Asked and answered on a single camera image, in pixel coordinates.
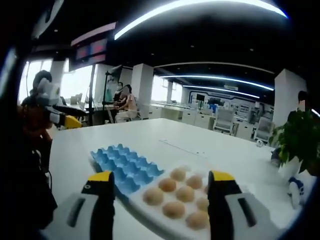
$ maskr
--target screen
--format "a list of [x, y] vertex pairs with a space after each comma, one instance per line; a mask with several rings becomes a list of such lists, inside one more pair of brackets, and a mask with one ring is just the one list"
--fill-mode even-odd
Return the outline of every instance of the screen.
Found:
[[203, 101], [204, 102], [205, 101], [205, 96], [201, 95], [201, 94], [197, 94], [196, 95], [196, 99], [199, 100], [199, 101]]

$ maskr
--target egg tray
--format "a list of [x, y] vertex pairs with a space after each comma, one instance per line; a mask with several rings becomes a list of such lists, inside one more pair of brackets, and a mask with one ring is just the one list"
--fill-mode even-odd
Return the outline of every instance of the egg tray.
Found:
[[[130, 196], [130, 204], [139, 211], [159, 232], [164, 232], [165, 235], [171, 236], [173, 239], [210, 239], [210, 226], [200, 230], [193, 230], [188, 227], [187, 217], [198, 211], [197, 200], [199, 198], [208, 198], [205, 192], [205, 187], [208, 185], [209, 170], [205, 167], [197, 165], [178, 164], [173, 168], [166, 169], [165, 173], [157, 177], [154, 181], [140, 188]], [[163, 179], [170, 178], [171, 172], [176, 168], [187, 169], [185, 179], [176, 181], [176, 189], [173, 192], [163, 192], [163, 202], [157, 206], [150, 206], [143, 201], [143, 194], [151, 187], [158, 187], [159, 182]], [[201, 176], [202, 187], [194, 189], [194, 200], [192, 202], [182, 202], [176, 197], [176, 192], [181, 187], [187, 186], [186, 181], [193, 175]], [[171, 219], [163, 214], [163, 206], [169, 202], [181, 202], [184, 204], [184, 215], [179, 219]]]
[[138, 156], [122, 144], [111, 145], [107, 149], [99, 148], [97, 152], [90, 153], [100, 168], [98, 172], [113, 172], [115, 193], [121, 198], [128, 198], [164, 173], [154, 162], [148, 162], [144, 156]]

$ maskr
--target blue egg carton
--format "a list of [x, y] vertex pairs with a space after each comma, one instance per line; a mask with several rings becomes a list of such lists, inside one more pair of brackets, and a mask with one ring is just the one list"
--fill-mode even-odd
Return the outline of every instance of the blue egg carton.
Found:
[[164, 173], [154, 162], [148, 162], [144, 156], [138, 156], [122, 144], [107, 149], [99, 148], [97, 152], [90, 153], [102, 171], [113, 172], [118, 197], [128, 198]]

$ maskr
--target white pot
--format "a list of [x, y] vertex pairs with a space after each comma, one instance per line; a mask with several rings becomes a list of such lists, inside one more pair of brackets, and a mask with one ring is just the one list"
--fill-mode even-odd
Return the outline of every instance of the white pot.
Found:
[[301, 162], [295, 156], [291, 161], [287, 161], [285, 164], [280, 166], [278, 173], [280, 176], [288, 181], [291, 177], [299, 173], [301, 167]]

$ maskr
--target window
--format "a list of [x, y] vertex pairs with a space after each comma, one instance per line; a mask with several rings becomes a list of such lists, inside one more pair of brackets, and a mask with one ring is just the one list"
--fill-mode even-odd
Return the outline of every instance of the window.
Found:
[[167, 94], [168, 94], [168, 80], [160, 78], [158, 76], [153, 77], [153, 84], [152, 84], [152, 93], [151, 93], [151, 100], [153, 101], [167, 101]]
[[20, 87], [19, 87], [19, 101], [20, 103], [29, 96], [30, 91], [33, 88], [35, 76], [41, 70], [50, 72], [52, 65], [52, 59], [37, 60], [32, 62], [26, 62], [23, 68]]
[[[92, 67], [93, 66], [85, 66], [69, 72], [69, 60], [67, 59], [63, 67], [60, 95], [65, 99], [70, 99], [71, 96], [77, 94], [83, 94], [88, 97]], [[92, 98], [95, 97], [97, 72], [98, 65], [95, 66], [94, 71]]]
[[172, 84], [172, 94], [171, 101], [176, 101], [177, 103], [181, 103], [182, 98], [182, 85], [173, 82]]

